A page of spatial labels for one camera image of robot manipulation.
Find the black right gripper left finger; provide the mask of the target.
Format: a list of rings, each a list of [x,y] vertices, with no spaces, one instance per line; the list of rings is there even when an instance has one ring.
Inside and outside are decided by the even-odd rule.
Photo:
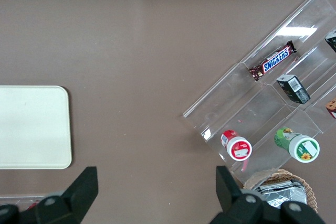
[[[1,223],[81,223],[97,195],[97,168],[88,166],[61,195],[45,197],[24,211],[2,204]]]

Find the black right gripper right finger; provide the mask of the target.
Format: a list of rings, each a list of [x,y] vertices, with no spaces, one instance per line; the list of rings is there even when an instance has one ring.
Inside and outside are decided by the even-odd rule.
[[[216,194],[222,212],[211,223],[325,223],[304,203],[287,201],[277,209],[257,195],[242,193],[226,166],[216,167]]]

